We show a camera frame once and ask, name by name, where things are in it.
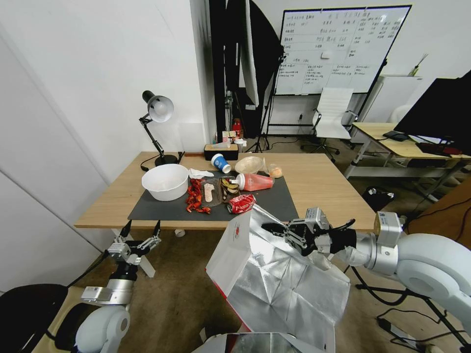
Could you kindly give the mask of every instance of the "coca-cola can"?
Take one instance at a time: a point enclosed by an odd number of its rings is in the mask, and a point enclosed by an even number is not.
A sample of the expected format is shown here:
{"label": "coca-cola can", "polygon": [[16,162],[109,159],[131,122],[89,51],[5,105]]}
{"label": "coca-cola can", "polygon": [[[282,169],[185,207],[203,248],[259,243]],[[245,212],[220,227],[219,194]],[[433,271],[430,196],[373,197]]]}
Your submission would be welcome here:
{"label": "coca-cola can", "polygon": [[255,197],[252,194],[240,195],[229,200],[227,209],[234,214],[243,213],[252,209],[255,202]]}

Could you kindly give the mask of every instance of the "silver bag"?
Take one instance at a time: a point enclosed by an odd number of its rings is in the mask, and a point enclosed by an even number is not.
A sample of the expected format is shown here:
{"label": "silver bag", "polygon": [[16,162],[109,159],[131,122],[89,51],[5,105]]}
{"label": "silver bag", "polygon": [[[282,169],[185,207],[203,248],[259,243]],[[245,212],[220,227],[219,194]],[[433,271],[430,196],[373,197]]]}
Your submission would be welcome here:
{"label": "silver bag", "polygon": [[290,333],[334,352],[334,326],[347,304],[348,278],[333,265],[320,269],[262,229],[268,222],[281,223],[257,205],[232,219],[207,274],[252,332]]}

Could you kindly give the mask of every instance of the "tissue box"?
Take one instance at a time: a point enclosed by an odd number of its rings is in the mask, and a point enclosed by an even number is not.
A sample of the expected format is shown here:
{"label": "tissue box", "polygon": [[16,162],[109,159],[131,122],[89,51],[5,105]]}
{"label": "tissue box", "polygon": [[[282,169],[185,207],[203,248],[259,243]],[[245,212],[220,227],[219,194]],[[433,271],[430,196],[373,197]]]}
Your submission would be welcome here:
{"label": "tissue box", "polygon": [[239,159],[239,149],[237,145],[231,144],[229,148],[214,148],[212,145],[205,145],[205,160],[211,160],[217,153],[222,154],[226,160]]}

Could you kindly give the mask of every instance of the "black bag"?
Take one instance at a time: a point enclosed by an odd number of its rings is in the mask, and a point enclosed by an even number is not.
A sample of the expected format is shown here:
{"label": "black bag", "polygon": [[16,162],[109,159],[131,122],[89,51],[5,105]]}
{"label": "black bag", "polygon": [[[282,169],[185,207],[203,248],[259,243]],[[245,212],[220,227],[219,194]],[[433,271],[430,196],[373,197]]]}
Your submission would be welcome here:
{"label": "black bag", "polygon": [[369,186],[362,194],[362,198],[373,209],[373,211],[377,212],[394,200],[395,195],[394,193],[378,186]]}

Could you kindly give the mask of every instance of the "lamp shade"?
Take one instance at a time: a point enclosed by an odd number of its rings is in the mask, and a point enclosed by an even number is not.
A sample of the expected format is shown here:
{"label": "lamp shade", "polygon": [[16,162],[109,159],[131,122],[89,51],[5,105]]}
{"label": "lamp shade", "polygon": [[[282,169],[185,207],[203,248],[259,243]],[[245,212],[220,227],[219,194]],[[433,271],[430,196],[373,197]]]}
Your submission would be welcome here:
{"label": "lamp shade", "polygon": [[171,118],[174,107],[170,99],[156,96],[151,91],[144,91],[142,98],[147,103],[149,117],[156,123],[164,123]]}

